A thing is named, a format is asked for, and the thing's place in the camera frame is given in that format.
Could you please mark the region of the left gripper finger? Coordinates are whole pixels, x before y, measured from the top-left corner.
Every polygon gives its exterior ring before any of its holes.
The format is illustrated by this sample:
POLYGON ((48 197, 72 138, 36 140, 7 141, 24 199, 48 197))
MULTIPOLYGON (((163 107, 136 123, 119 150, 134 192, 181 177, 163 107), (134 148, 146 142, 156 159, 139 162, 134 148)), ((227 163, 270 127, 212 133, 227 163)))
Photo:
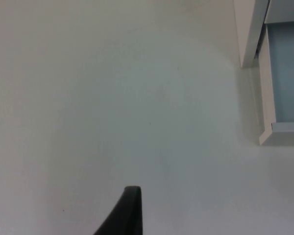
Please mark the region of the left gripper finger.
POLYGON ((140 186, 127 186, 96 235, 142 235, 142 191, 140 186))

